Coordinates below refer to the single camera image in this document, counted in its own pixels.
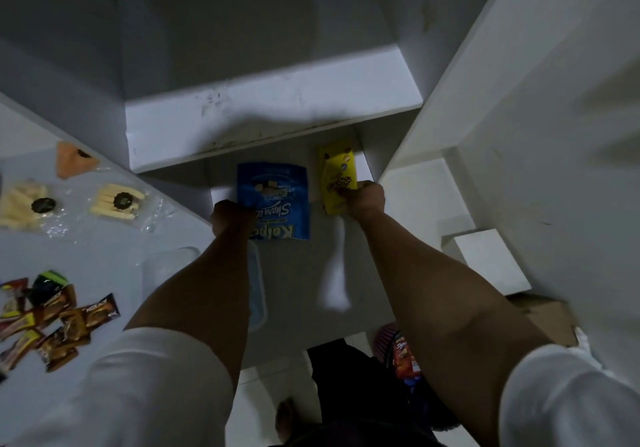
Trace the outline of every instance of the person's left hand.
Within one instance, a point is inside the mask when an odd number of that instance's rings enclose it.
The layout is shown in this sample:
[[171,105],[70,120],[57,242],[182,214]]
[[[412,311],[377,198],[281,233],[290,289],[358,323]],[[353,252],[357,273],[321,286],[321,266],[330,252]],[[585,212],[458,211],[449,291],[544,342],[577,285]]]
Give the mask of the person's left hand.
[[226,229],[233,229],[249,238],[255,221],[254,210],[244,208],[228,199],[217,202],[211,215],[213,234],[216,236],[220,236]]

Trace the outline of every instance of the forearm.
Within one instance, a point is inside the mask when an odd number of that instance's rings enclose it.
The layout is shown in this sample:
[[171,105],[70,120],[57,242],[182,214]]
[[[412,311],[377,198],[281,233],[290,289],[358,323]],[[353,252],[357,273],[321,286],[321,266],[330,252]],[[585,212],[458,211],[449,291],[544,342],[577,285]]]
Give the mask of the forearm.
[[126,329],[160,327],[199,339],[236,385],[249,321],[246,254],[244,233],[226,229],[197,260],[158,287]]
[[484,278],[391,217],[380,212],[360,223],[423,374],[476,440],[497,444],[508,374],[548,338]]

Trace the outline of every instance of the yellow wrapper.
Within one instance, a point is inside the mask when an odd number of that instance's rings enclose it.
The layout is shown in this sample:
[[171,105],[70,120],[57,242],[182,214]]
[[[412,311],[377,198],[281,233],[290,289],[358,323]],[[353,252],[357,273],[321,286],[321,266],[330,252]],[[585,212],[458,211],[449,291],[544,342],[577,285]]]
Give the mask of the yellow wrapper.
[[351,144],[347,140],[338,140],[318,147],[320,159],[320,191],[324,210],[327,215],[341,215],[347,211],[344,198],[338,189],[358,189],[356,162]]

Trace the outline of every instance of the tile floor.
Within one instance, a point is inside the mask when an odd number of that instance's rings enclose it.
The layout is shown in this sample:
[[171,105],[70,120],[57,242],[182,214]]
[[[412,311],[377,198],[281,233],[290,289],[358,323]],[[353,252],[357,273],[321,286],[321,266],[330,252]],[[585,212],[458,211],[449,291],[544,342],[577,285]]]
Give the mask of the tile floor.
[[[364,353],[373,355],[364,332],[350,336],[346,341]],[[227,423],[227,447],[278,445],[280,442],[274,427],[275,412],[278,404],[289,396],[293,397],[303,418],[320,421],[316,384],[311,379],[311,365],[306,352],[243,370]],[[477,445],[462,427],[436,436],[447,447]]]

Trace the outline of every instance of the bare foot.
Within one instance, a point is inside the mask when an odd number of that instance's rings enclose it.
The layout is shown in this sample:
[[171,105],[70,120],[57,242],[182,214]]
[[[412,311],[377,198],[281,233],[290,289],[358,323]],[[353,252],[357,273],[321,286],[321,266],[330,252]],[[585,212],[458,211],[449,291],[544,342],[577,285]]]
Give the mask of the bare foot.
[[286,444],[300,424],[300,417],[293,405],[293,399],[287,398],[278,405],[276,411],[276,432],[280,442]]

